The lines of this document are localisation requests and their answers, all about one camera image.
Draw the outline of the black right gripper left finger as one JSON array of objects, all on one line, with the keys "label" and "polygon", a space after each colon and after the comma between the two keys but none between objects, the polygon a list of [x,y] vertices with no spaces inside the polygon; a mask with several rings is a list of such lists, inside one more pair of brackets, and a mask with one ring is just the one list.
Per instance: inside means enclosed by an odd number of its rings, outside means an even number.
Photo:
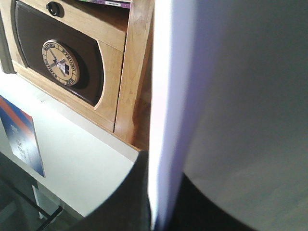
[{"label": "black right gripper left finger", "polygon": [[83,220],[84,231],[149,231],[148,152],[140,151],[115,192]]}]

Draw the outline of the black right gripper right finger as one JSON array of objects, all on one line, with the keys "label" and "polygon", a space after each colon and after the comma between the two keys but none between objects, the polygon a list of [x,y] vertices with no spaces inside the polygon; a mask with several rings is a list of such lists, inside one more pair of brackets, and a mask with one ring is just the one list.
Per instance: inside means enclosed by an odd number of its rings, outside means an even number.
[{"label": "black right gripper right finger", "polygon": [[169,231],[252,231],[206,198],[183,174]]}]

